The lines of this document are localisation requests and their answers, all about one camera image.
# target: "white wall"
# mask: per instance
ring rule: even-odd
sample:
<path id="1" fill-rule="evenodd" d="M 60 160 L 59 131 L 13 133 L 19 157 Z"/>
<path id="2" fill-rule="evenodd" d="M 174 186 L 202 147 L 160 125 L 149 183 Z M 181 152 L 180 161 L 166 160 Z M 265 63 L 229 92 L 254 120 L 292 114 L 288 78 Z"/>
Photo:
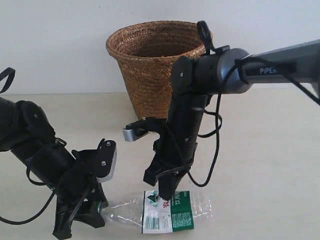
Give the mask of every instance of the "white wall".
<path id="1" fill-rule="evenodd" d="M 216 46 L 252 54 L 320 39 L 318 0 L 0 0 L 0 71 L 8 94 L 125 92 L 105 42 L 155 20 L 205 20 Z"/>

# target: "woven basket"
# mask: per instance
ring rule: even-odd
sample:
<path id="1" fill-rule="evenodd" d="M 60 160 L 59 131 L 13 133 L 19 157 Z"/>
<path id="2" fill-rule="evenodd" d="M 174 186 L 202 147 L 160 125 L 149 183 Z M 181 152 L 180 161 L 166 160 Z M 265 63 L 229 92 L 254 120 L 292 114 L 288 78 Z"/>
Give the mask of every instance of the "woven basket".
<path id="1" fill-rule="evenodd" d="M 186 21 L 127 26 L 108 38 L 106 49 L 117 60 L 138 119 L 167 118 L 172 65 L 180 56 L 198 58 L 205 53 L 197 24 Z"/>

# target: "basket rim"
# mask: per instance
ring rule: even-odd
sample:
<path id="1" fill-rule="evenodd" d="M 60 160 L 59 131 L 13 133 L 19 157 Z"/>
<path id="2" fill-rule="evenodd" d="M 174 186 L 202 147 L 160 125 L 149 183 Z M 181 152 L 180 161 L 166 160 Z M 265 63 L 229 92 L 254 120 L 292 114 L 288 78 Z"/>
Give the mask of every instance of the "basket rim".
<path id="1" fill-rule="evenodd" d="M 117 36 L 118 34 L 120 34 L 121 32 L 123 32 L 124 30 L 127 29 L 132 29 L 132 28 L 136 28 L 136 27 L 141 27 L 141 26 L 145 26 L 145 25 L 149 25 L 149 24 L 163 24 L 163 23 L 170 23 L 170 24 L 182 24 L 182 25 L 196 25 L 195 22 L 191 22 L 191 21 L 182 21 L 182 20 L 155 20 L 155 21 L 145 21 L 145 22 L 140 22 L 140 23 L 136 23 L 136 24 L 131 24 L 125 27 L 122 27 L 120 29 L 118 29 L 117 31 L 115 31 L 114 33 L 112 33 L 107 41 L 105 42 L 105 48 L 107 50 L 107 52 L 109 53 L 110 56 L 112 56 L 113 58 L 115 58 L 117 61 L 126 61 L 126 60 L 136 60 L 139 61 L 140 63 L 142 62 L 173 62 L 176 61 L 177 59 L 179 59 L 181 56 L 194 56 L 200 52 L 203 52 L 203 50 L 205 49 L 204 44 L 200 44 L 198 47 L 189 50 L 187 52 L 183 52 L 181 54 L 178 55 L 171 55 L 171 56 L 155 56 L 155 57 L 148 57 L 148 56 L 135 56 L 135 55 L 130 55 L 130 54 L 124 54 L 122 52 L 118 52 L 115 51 L 111 48 L 110 46 L 110 42 L 111 40 L 113 40 L 115 38 L 115 36 Z"/>

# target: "water bottle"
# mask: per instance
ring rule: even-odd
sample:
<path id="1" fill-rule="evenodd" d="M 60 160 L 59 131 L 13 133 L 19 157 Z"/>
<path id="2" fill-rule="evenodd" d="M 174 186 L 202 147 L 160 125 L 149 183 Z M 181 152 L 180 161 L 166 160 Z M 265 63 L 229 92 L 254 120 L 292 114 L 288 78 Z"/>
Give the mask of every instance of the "water bottle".
<path id="1" fill-rule="evenodd" d="M 181 195 L 188 194 L 189 197 L 189 206 L 191 208 L 192 214 L 191 214 L 191 221 L 192 224 L 197 225 L 197 223 L 206 221 L 206 220 L 212 220 L 213 219 L 213 212 L 212 212 L 212 206 L 210 198 L 204 194 L 204 191 L 202 188 L 192 189 L 190 191 L 177 191 L 175 195 Z M 175 232 L 173 230 L 173 227 L 170 226 L 170 228 L 161 229 L 161 223 L 159 222 L 159 212 L 152 212 L 149 213 L 149 217 L 152 217 L 155 221 L 149 221 L 146 222 L 146 197 L 143 192 L 132 192 L 128 193 L 127 195 L 124 195 L 121 200 L 111 200 L 109 202 L 109 206 L 106 208 L 99 208 L 99 212 L 104 218 L 106 222 L 112 222 L 120 224 L 121 226 L 132 228 L 139 230 L 142 233 L 170 233 Z M 170 200 L 171 204 L 174 205 L 177 203 L 177 200 L 175 199 Z M 179 224 L 183 222 L 183 218 L 186 218 L 186 214 L 180 214 L 178 216 Z M 172 226 L 174 226 L 173 222 L 173 215 L 171 216 L 171 219 L 169 219 L 169 222 L 172 222 Z M 191 228 L 185 228 L 183 226 L 176 226 L 174 228 L 176 231 L 179 230 L 185 230 L 185 229 L 193 229 Z"/>

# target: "white table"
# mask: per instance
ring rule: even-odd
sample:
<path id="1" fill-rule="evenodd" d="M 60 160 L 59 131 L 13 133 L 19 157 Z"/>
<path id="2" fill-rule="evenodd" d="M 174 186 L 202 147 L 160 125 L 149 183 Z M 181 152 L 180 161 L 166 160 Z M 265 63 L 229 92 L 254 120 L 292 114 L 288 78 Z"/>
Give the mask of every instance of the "white table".
<path id="1" fill-rule="evenodd" d="M 118 149 L 114 177 L 103 184 L 108 200 L 152 189 L 143 174 L 154 152 L 156 134 L 125 142 L 122 128 L 136 120 L 127 94 L 15 95 L 7 99 L 34 101 L 44 109 L 67 149 L 96 148 L 102 138 Z M 215 99 L 209 109 L 215 107 Z M 213 220 L 194 230 L 165 235 L 141 235 L 118 224 L 94 229 L 73 222 L 73 240 L 320 239 L 320 108 L 296 88 L 251 89 L 222 98 L 221 145 L 209 185 Z M 206 116 L 201 133 L 214 127 Z M 211 164 L 215 137 L 199 139 L 192 168 L 203 182 Z M 10 152 L 0 155 L 0 215 L 21 221 L 33 216 L 50 195 L 46 187 L 26 178 L 24 165 Z M 179 190 L 194 190 L 185 177 Z M 35 221 L 11 226 L 0 223 L 1 240 L 55 240 L 55 199 Z"/>

